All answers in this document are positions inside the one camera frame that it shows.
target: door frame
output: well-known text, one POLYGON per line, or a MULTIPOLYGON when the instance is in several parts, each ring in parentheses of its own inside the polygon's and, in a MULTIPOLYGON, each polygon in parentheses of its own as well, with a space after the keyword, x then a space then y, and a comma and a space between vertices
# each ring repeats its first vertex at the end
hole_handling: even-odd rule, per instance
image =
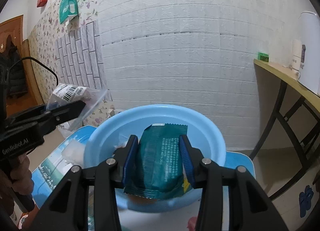
POLYGON ((11 19, 8 19, 2 23, 0 23, 0 26, 2 25, 5 25, 11 21, 14 21, 14 20, 17 20, 17 19, 20 19, 20 46, 19 46, 19 54, 21 55, 21 47, 22 47, 22 41, 23 41, 23 36, 22 36, 22 33, 23 33, 23 15, 20 15, 20 16, 16 16, 14 18, 11 18, 11 19))

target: wooden door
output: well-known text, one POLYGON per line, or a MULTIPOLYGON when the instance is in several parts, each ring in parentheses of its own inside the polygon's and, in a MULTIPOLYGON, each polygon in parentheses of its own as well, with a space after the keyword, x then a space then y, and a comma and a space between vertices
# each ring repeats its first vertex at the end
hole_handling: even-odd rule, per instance
MULTIPOLYGON (((22 46, 22 21, 23 15, 5 22, 0 23, 0 52, 4 52, 6 49, 7 37, 11 35, 11 40, 15 46, 18 48, 18 52, 21 56, 21 46, 22 46)), ((7 98, 7 116, 15 114, 17 112, 23 111, 27 108, 38 105, 34 95, 31 94, 29 77, 26 73, 26 82, 28 87, 28 92, 21 97, 7 98)))
POLYGON ((0 52, 4 52, 6 48, 6 40, 11 35, 12 42, 18 48, 18 52, 21 56, 21 44, 22 44, 22 22, 23 15, 9 19, 0 23, 0 52))

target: barcode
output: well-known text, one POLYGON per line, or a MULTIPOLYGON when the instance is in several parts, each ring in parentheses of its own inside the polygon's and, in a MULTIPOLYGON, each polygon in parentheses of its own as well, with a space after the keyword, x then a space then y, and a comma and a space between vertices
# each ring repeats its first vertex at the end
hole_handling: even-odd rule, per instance
POLYGON ((69 101, 76 89, 77 89, 77 86, 70 87, 70 89, 68 89, 68 91, 65 93, 63 98, 66 101, 69 101))

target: stack of paper cups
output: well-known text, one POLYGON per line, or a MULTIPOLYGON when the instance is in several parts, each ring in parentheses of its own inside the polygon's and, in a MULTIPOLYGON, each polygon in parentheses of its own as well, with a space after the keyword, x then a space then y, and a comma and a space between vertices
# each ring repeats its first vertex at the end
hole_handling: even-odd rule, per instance
POLYGON ((302 43, 300 40, 293 40, 292 41, 292 61, 291 66, 292 69, 299 72, 300 63, 301 63, 301 50, 302 50, 302 43))

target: blue plastic basin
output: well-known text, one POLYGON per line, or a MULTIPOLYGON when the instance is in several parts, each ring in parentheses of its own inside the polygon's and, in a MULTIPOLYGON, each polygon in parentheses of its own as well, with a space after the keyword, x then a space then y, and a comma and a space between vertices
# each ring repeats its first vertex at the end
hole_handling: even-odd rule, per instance
MULTIPOLYGON (((97 166, 111 157, 115 146, 123 143, 131 134, 140 139, 145 128, 154 123, 188 125, 191 145, 201 150, 220 166, 226 159, 226 145, 217 126, 207 117, 194 110, 175 105, 146 105, 121 112, 101 124, 89 138, 84 152, 84 166, 97 166)), ((123 190, 116 190, 120 208, 139 212, 159 213, 176 210, 201 198, 201 189, 190 190, 182 197, 156 201, 153 204, 137 204, 123 190)))

